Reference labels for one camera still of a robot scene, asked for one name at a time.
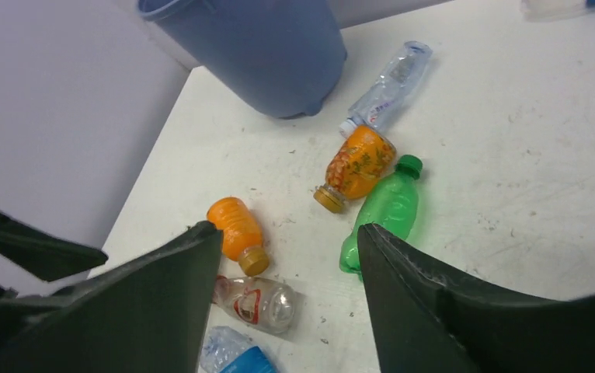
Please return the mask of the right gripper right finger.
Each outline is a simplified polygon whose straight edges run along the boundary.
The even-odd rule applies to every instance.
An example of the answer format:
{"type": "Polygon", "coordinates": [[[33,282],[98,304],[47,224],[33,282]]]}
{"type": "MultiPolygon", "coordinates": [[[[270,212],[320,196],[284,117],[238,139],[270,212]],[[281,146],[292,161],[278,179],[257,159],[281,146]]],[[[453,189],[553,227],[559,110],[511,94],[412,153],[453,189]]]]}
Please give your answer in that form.
{"type": "Polygon", "coordinates": [[[503,288],[376,224],[357,242],[383,372],[595,372],[595,294],[556,301],[503,288]]]}

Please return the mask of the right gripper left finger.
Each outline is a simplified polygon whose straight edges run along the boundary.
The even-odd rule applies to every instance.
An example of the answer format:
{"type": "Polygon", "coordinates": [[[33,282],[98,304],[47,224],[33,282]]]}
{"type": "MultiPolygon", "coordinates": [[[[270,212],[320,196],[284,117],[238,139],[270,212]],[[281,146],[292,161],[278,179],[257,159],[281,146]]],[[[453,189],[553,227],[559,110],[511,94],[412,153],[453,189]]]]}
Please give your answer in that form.
{"type": "Polygon", "coordinates": [[[52,295],[0,298],[0,372],[195,372],[221,241],[202,221],[52,295]]]}

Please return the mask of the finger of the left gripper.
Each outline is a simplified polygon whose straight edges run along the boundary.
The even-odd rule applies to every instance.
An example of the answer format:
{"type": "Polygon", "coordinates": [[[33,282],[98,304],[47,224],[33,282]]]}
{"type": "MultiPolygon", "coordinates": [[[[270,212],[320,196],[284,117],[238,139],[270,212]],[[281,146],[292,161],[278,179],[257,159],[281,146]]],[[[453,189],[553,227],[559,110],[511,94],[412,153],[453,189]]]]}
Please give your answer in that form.
{"type": "Polygon", "coordinates": [[[0,254],[43,281],[103,265],[101,250],[53,237],[0,212],[0,254]]]}

